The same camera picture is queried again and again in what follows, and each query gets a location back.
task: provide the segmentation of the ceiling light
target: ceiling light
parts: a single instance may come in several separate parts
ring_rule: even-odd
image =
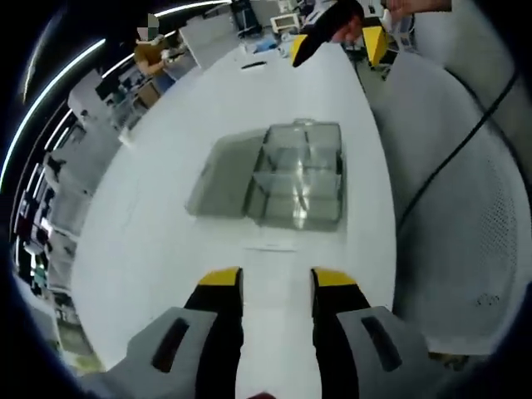
[[[33,191],[33,198],[37,197],[37,193],[39,192],[39,188],[41,188],[42,179],[44,178],[44,170],[42,170],[41,175],[39,176],[39,180],[37,180],[37,185],[35,186],[35,190]]]
[[[163,17],[168,14],[172,14],[174,12],[187,10],[189,8],[195,8],[195,7],[203,7],[203,6],[213,6],[215,4],[230,4],[231,0],[214,0],[211,2],[193,2],[191,4],[185,4],[183,6],[173,7],[166,11],[161,11],[155,14],[156,17]]]
[[[44,149],[45,150],[48,150],[48,147],[50,146],[50,144],[52,143],[52,140],[53,138],[56,136],[57,132],[59,131],[59,129],[61,129],[61,126],[63,126],[63,124],[67,121],[67,118],[68,116],[70,116],[70,114],[72,113],[73,111],[72,110],[69,110],[65,116],[63,116],[63,119],[61,119],[59,121],[59,124],[56,126],[56,128],[54,129],[54,131],[52,132],[52,134],[50,135],[50,138],[48,139],[47,143],[44,145]]]
[[[17,264],[18,267],[20,267],[20,263],[19,263],[19,257],[18,257],[18,252],[20,251],[20,249],[18,248],[20,247],[20,237],[17,236],[17,241],[15,242],[15,264]]]
[[[57,75],[48,83],[48,85],[44,88],[42,93],[39,95],[39,97],[33,102],[32,106],[30,107],[27,114],[24,116],[24,119],[22,119],[21,124],[19,125],[17,132],[15,133],[15,136],[13,137],[13,140],[11,144],[9,145],[9,148],[7,149],[6,158],[3,162],[2,166],[2,173],[0,174],[0,191],[2,190],[2,183],[3,178],[6,174],[7,165],[9,164],[9,160],[11,159],[11,155],[13,153],[13,150],[15,149],[15,145],[17,145],[18,139],[20,138],[20,135],[22,134],[22,131],[26,127],[27,123],[29,122],[30,118],[33,116],[37,108],[41,105],[42,101],[46,98],[48,93],[53,89],[53,87],[78,63],[80,63],[85,57],[87,57],[89,54],[94,52],[96,49],[100,48],[104,43],[106,42],[106,39],[101,39],[99,42],[96,42],[92,46],[88,47],[84,52],[82,52],[80,55],[78,55],[76,58],[74,58],[72,61],[68,63]]]
[[[30,190],[30,187],[33,183],[33,178],[35,177],[35,174],[37,173],[37,169],[39,169],[39,164],[35,164],[35,167],[33,168],[32,177],[30,177],[30,181],[27,182],[26,191]]]
[[[65,138],[65,136],[67,135],[68,131],[70,130],[70,127],[67,127],[65,129],[65,131],[62,132],[62,134],[59,136],[59,140],[57,141],[57,143],[53,146],[53,149],[54,150],[57,150],[59,148],[59,145],[63,142],[63,139]]]
[[[117,64],[115,64],[114,66],[112,66],[109,71],[105,72],[103,75],[101,75],[102,78],[106,78],[108,77],[111,72],[113,72],[116,68],[120,67],[121,65],[123,65],[125,62],[127,62],[127,60],[130,60],[131,58],[133,57],[133,53],[131,53],[129,56],[127,56],[126,58],[124,58],[122,61],[118,62]]]
[[[37,49],[33,52],[32,59],[30,60],[30,65],[28,66],[26,71],[26,79],[24,79],[24,91],[22,93],[22,102],[26,102],[27,89],[30,86],[30,80],[32,79],[33,73],[35,72],[35,61],[37,60],[37,57],[39,55],[40,46],[41,44],[38,43]]]

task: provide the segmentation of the transparent container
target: transparent container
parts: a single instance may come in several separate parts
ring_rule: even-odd
[[[248,216],[261,225],[334,230],[342,217],[342,175],[338,124],[271,126],[254,168]]]

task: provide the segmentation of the white table surface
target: white table surface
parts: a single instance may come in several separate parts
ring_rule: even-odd
[[[246,63],[266,66],[241,71]],[[250,219],[196,219],[185,211],[222,136],[289,123],[335,121],[347,162],[347,215],[335,233],[259,228]],[[212,269],[244,268],[244,347],[237,397],[321,397],[312,346],[311,267],[341,269],[373,306],[392,307],[395,220],[387,164],[357,75],[338,45],[298,69],[276,52],[235,49],[179,80],[132,131],[102,180],[79,239],[72,292],[107,367],[129,339],[183,306]],[[282,251],[266,252],[266,246]]]

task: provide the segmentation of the chair backrest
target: chair backrest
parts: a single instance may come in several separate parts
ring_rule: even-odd
[[[454,77],[405,53],[381,100],[377,121],[401,217],[482,112]],[[394,312],[421,329],[432,352],[487,354],[505,334],[531,279],[525,183],[486,123],[433,180],[398,232]]]
[[[476,125],[478,107],[447,71],[401,52],[372,110],[400,218],[426,178]]]

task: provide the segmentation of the wall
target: wall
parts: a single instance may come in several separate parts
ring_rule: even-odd
[[[101,76],[96,70],[92,70],[71,90],[66,103],[77,119],[80,119],[83,110],[87,110],[89,114],[96,117],[106,115],[107,106],[96,94],[96,87],[101,82]]]
[[[275,1],[258,1],[251,2],[251,8],[255,11],[257,20],[263,27],[271,27],[271,17],[277,17],[281,14],[279,11],[279,5]]]
[[[191,19],[180,34],[201,69],[209,68],[239,45],[230,14]]]
[[[419,52],[439,65],[445,65],[456,30],[449,12],[424,12],[416,15],[416,43]]]

